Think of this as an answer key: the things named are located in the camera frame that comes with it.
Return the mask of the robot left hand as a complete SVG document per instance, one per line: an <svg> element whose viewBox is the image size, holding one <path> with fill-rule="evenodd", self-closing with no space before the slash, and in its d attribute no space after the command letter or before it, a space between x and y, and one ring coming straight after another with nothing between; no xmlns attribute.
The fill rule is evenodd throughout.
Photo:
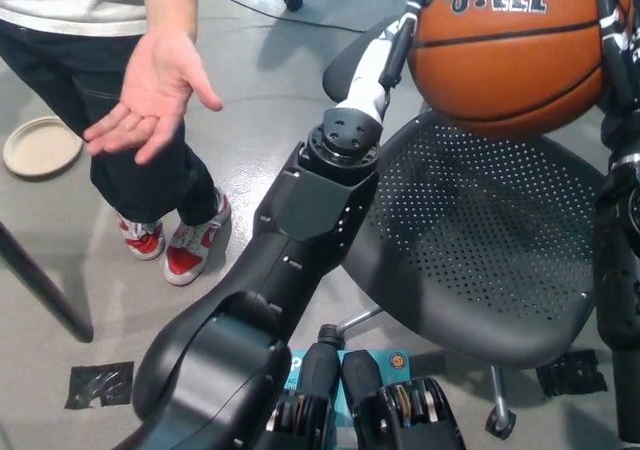
<svg viewBox="0 0 640 450"><path fill-rule="evenodd" d="M355 109L379 124L384 120L392 88L401 80L426 0L408 0L404 13L365 48L346 99L337 108Z"/></svg>

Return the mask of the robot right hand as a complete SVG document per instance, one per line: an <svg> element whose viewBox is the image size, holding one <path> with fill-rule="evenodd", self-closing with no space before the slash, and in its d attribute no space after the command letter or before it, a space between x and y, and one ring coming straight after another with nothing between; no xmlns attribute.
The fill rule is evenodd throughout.
<svg viewBox="0 0 640 450"><path fill-rule="evenodd" d="M611 151L609 168L639 161L639 72L634 61L630 20L619 0L597 0L600 39L610 108L601 124L601 141Z"/></svg>

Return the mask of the person left hand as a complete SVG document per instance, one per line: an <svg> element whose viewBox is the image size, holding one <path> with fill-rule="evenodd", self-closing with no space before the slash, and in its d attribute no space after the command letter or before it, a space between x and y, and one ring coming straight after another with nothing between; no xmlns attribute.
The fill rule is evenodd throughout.
<svg viewBox="0 0 640 450"><path fill-rule="evenodd" d="M194 40L184 32L151 31L136 45L125 69L119 102L84 132L91 155L136 151L149 163L175 137L189 99L223 108Z"/></svg>

